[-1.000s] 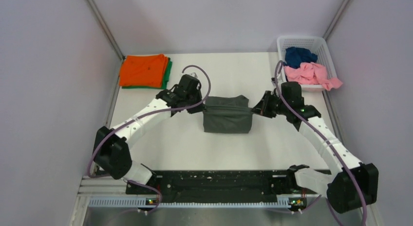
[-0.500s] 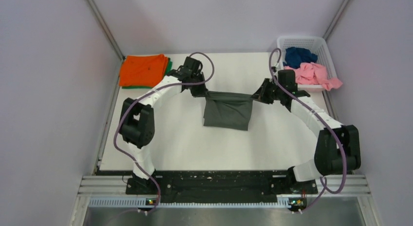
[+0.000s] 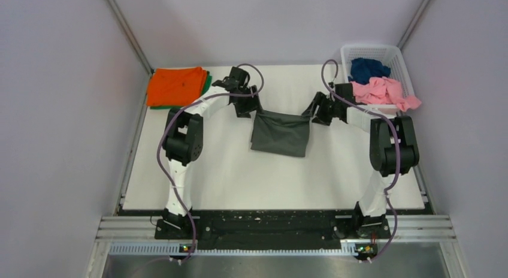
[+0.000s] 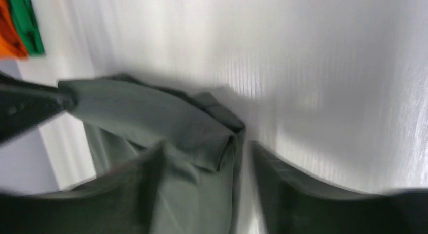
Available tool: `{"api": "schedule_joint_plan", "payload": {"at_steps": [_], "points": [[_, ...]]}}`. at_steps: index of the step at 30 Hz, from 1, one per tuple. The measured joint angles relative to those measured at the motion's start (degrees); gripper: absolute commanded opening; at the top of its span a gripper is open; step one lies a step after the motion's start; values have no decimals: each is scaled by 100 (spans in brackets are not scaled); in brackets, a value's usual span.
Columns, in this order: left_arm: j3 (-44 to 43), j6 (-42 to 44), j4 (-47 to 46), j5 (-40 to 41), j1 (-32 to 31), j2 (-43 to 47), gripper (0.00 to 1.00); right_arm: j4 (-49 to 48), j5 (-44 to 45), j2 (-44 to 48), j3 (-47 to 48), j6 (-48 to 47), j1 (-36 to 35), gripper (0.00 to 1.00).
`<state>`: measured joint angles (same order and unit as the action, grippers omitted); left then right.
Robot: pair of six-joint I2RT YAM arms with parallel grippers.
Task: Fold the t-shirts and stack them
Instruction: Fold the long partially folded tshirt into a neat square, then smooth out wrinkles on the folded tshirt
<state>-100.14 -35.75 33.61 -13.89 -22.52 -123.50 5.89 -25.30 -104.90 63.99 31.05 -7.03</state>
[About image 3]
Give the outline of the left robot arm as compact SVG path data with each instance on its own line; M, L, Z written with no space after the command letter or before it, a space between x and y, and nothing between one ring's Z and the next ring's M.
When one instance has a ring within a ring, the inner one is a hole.
M212 82L205 94L189 105L168 112L156 159L170 182L170 190L158 227L169 228L178 238L196 234L187 191L190 186L187 171L204 148L205 120L230 105L238 118L249 118L261 107L259 92L262 87L249 84L251 76L246 66L232 67L226 77Z

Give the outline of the grey t-shirt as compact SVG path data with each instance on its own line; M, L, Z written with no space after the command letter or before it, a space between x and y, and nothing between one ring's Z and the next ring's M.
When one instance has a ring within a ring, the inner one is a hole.
M306 156L309 139L309 116L264 110L255 115L250 149L303 158Z

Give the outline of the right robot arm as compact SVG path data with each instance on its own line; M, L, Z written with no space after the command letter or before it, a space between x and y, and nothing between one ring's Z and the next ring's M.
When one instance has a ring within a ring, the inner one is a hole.
M398 180L419 163L419 148L410 116L393 116L354 103L350 83L329 84L329 94L317 92L303 116L329 126L334 118L368 133L373 168L368 186L356 202L350 231L358 237L387 231L386 208Z

